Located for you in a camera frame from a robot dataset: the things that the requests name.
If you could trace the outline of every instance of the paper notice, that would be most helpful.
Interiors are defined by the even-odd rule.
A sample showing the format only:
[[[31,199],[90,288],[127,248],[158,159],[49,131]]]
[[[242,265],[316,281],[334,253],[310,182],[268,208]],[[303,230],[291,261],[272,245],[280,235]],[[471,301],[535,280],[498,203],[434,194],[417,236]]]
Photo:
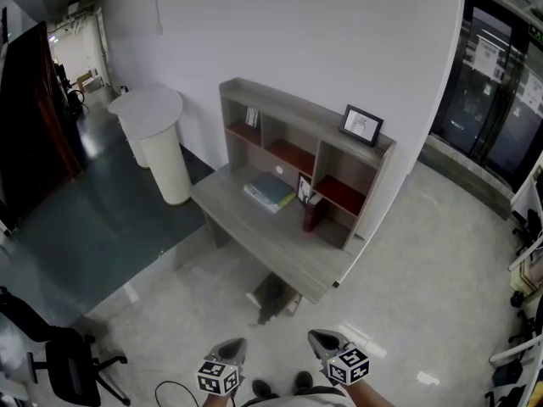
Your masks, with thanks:
[[[543,82],[532,71],[528,73],[528,81],[524,86],[524,93],[520,100],[537,113],[543,98]]]
[[[479,38],[479,44],[475,50],[475,60],[473,69],[477,70],[487,77],[494,79],[495,67],[498,63],[498,54],[500,49],[487,41]]]

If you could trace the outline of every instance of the white round table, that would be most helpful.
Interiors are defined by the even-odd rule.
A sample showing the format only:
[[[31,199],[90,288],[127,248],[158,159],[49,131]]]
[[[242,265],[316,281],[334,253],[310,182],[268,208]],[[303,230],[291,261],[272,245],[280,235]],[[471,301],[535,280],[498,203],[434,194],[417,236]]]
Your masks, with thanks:
[[[170,205],[190,198],[190,179],[177,140],[181,94],[167,86],[150,85],[115,99],[108,111],[119,116],[134,157],[149,167],[164,200]]]

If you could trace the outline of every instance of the concrete floor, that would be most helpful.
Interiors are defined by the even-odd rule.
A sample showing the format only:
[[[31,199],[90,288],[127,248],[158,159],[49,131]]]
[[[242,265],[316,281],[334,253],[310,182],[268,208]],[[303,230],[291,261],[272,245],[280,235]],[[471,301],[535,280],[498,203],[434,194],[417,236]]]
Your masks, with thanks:
[[[239,336],[249,351],[238,405],[251,398],[256,377],[279,394],[302,369],[325,383],[306,333],[330,328],[367,345],[367,381],[394,404],[480,406],[493,371],[488,358],[512,331],[507,265],[514,246],[507,223],[417,164],[344,283],[319,304],[302,303],[295,317],[253,327],[258,312],[245,294],[266,269],[236,243],[213,249],[202,229],[132,279],[136,297],[121,289],[87,323],[98,334],[99,357],[128,357],[108,376],[132,405],[155,405],[154,388],[166,379],[187,385],[201,403],[193,377],[199,361],[214,344]],[[150,281],[164,266],[181,268]],[[45,372],[31,392],[38,405],[64,405]],[[162,387],[159,396],[165,407],[193,404],[179,387]],[[107,393],[102,402],[119,405]]]
[[[204,224],[190,201],[171,207],[150,170],[137,166],[116,117],[110,89],[87,94],[77,128],[84,170],[49,195],[5,239],[0,285],[50,324],[69,326]],[[212,169],[185,152],[193,182]],[[10,371],[31,346],[0,315],[0,365]]]

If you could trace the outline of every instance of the shoe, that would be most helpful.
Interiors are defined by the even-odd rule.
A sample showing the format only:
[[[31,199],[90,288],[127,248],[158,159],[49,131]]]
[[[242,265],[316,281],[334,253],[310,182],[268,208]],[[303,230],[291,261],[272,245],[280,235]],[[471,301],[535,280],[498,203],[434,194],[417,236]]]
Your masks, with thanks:
[[[313,387],[313,377],[307,371],[299,372],[294,380],[294,391],[300,389],[311,389]]]
[[[265,398],[270,393],[272,393],[272,388],[270,385],[263,380],[254,380],[253,381],[253,393],[256,398]]]

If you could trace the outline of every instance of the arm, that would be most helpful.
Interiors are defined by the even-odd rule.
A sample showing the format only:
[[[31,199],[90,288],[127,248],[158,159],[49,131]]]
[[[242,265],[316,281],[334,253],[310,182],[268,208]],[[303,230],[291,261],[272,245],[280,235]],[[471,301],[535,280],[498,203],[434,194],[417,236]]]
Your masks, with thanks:
[[[350,386],[343,386],[343,389],[349,394],[356,407],[394,407],[362,380]]]
[[[227,407],[230,394],[220,397],[218,395],[208,395],[202,407]]]

